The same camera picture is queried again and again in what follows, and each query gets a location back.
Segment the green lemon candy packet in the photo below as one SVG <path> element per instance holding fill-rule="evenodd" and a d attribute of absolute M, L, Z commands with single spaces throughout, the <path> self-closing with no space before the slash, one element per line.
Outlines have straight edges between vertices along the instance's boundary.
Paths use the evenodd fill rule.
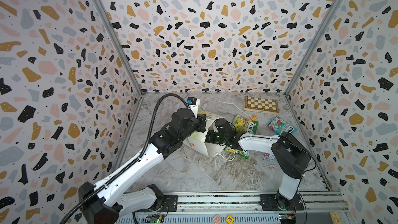
<path fill-rule="evenodd" d="M 258 122 L 258 117 L 256 115 L 252 115 L 249 118 L 236 115 L 233 119 L 232 124 L 234 125 L 236 131 L 256 134 L 259 122 Z"/>

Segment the white paper gift bag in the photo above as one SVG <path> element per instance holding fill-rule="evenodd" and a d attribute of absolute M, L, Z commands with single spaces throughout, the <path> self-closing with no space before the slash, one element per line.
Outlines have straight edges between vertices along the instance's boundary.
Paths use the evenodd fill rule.
<path fill-rule="evenodd" d="M 199 114 L 206 114 L 207 116 L 206 131 L 204 133 L 194 132 L 190 137 L 183 141 L 183 143 L 207 157 L 214 158 L 225 149 L 225 146 L 206 143 L 206 134 L 209 129 L 213 129 L 214 122 L 217 119 L 224 117 L 206 111 L 199 111 Z"/>

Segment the green apple tea candy packet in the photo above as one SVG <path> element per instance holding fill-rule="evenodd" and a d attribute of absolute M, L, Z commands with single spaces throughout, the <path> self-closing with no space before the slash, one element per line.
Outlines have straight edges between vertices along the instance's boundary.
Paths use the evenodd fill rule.
<path fill-rule="evenodd" d="M 249 151 L 248 150 L 242 151 L 242 150 L 238 150 L 238 149 L 232 149 L 230 147 L 226 147 L 224 150 L 227 152 L 230 152 L 230 153 L 235 153 L 236 155 L 239 155 L 246 160 L 249 159 Z"/>

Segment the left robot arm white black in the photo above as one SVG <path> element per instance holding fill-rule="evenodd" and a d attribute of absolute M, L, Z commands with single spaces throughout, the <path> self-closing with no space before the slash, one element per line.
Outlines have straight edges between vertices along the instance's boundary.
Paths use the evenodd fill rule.
<path fill-rule="evenodd" d="M 126 191 L 152 167 L 182 146 L 194 132 L 206 132 L 206 114 L 195 115 L 181 108 L 172 121 L 156 132 L 145 149 L 110 176 L 79 189 L 80 210 L 89 224 L 114 224 L 119 217 L 141 211 L 158 212 L 164 208 L 164 194 L 154 184 L 140 191 Z"/>

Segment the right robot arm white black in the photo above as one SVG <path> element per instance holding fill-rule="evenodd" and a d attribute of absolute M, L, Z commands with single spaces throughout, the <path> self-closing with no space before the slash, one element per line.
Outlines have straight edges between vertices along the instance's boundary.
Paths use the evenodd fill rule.
<path fill-rule="evenodd" d="M 292 210 L 299 200 L 299 185 L 313 159 L 308 149 L 291 133 L 275 136 L 254 135 L 236 131 L 223 118 L 217 119 L 208 129 L 206 143 L 217 144 L 241 151 L 258 151 L 273 155 L 283 171 L 283 178 L 275 197 L 262 205 L 281 210 Z"/>

